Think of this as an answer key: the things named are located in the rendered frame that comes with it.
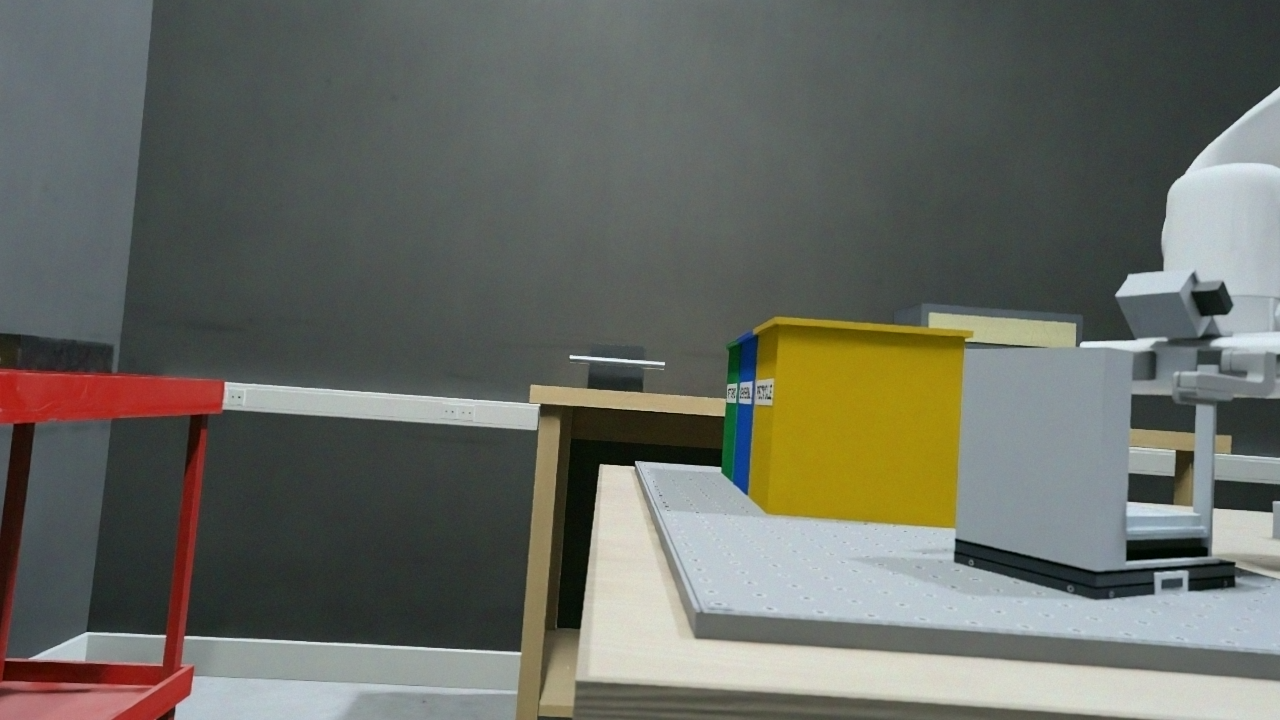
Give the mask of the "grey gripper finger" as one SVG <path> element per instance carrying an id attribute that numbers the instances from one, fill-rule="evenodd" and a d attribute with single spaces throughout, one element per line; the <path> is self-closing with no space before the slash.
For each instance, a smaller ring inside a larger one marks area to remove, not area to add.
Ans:
<path id="1" fill-rule="evenodd" d="M 1216 402 L 1231 402 L 1233 396 L 1268 398 L 1274 395 L 1276 354 L 1249 350 L 1198 350 L 1197 365 L 1219 365 L 1221 377 L 1172 375 L 1174 404 L 1215 407 Z"/>
<path id="2" fill-rule="evenodd" d="M 1133 352 L 1132 380 L 1153 382 L 1156 375 L 1156 354 L 1152 351 Z"/>

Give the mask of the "green returns bin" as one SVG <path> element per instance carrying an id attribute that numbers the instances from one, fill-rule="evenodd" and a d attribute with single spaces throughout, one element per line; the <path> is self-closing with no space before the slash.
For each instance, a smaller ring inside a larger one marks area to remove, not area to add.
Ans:
<path id="1" fill-rule="evenodd" d="M 739 340 L 733 340 L 730 345 L 726 345 L 724 350 L 730 350 L 728 361 L 728 375 L 727 375 L 727 391 L 726 391 L 726 407 L 724 407 L 724 437 L 723 437 L 723 452 L 722 452 L 722 468 L 721 473 L 733 482 L 733 454 L 735 454 L 735 439 L 736 439 L 736 424 L 737 424 L 737 409 L 739 409 L 739 378 L 740 378 L 740 363 L 741 363 L 741 348 L 742 345 L 737 343 Z"/>

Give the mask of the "blue open bin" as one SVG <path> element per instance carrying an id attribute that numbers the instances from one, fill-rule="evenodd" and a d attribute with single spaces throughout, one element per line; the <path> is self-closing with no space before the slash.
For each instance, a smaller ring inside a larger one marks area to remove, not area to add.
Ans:
<path id="1" fill-rule="evenodd" d="M 756 379 L 756 348 L 758 334 L 753 331 L 739 337 L 737 343 L 742 345 L 740 379 L 739 379 L 739 410 L 733 456 L 733 486 L 737 486 L 748 496 L 749 471 L 753 441 L 753 410 Z"/>

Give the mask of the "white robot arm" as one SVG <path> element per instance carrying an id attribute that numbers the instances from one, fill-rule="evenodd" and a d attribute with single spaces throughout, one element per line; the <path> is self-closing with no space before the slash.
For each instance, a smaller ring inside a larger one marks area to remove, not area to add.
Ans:
<path id="1" fill-rule="evenodd" d="M 1135 340 L 1280 334 L 1280 88 L 1172 184 L 1161 247 L 1115 297 Z"/>

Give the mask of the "yellow bin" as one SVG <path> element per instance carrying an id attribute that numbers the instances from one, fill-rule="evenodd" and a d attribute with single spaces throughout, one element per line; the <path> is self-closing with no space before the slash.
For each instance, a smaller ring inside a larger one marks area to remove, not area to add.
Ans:
<path id="1" fill-rule="evenodd" d="M 974 331 L 774 316 L 753 334 L 748 497 L 756 506 L 955 529 Z"/>

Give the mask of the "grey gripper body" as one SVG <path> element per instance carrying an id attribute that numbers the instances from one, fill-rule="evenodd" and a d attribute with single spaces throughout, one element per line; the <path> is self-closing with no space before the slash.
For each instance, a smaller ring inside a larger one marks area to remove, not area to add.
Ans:
<path id="1" fill-rule="evenodd" d="M 1124 343 L 1080 345 L 1080 347 L 1096 346 L 1156 354 L 1155 380 L 1132 380 L 1132 395 L 1172 396 L 1172 375 L 1196 373 L 1198 350 L 1249 350 L 1251 352 L 1276 354 L 1276 380 L 1280 380 L 1280 334 L 1234 334 L 1234 338 L 1140 340 Z"/>

